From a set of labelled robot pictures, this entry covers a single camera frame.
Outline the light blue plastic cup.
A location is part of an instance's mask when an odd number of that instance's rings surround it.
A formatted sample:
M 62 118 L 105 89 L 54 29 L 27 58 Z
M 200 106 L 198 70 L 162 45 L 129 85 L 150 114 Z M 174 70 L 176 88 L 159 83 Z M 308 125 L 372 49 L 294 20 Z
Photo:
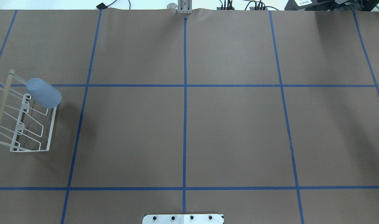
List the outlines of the light blue plastic cup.
M 54 108 L 61 103 L 61 93 L 40 78 L 32 78 L 27 81 L 26 89 L 43 108 Z

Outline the small black puck device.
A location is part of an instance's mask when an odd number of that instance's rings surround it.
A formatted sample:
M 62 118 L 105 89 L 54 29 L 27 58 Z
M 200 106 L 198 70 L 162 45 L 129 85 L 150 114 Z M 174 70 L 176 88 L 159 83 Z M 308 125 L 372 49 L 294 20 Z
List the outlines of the small black puck device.
M 105 5 L 104 3 L 100 3 L 100 4 L 98 4 L 98 5 L 96 6 L 96 8 L 97 8 L 98 10 L 104 10 L 104 9 L 107 9 L 108 6 Z

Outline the black laptop computer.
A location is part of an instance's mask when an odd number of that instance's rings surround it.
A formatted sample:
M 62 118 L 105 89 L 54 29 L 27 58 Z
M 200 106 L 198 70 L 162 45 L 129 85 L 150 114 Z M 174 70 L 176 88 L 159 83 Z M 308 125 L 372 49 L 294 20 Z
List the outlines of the black laptop computer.
M 379 0 L 288 0 L 285 11 L 372 11 Z

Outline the aluminium frame post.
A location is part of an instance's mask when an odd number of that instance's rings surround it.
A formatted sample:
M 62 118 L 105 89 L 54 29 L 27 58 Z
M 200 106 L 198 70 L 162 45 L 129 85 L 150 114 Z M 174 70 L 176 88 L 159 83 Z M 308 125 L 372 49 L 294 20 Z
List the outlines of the aluminium frame post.
M 178 0 L 178 14 L 192 14 L 192 0 Z

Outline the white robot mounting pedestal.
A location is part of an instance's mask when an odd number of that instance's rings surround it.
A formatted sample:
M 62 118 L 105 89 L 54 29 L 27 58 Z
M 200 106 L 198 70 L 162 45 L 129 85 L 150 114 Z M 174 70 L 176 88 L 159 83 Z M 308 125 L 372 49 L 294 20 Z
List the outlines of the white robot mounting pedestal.
M 150 214 L 143 224 L 224 224 L 223 214 Z

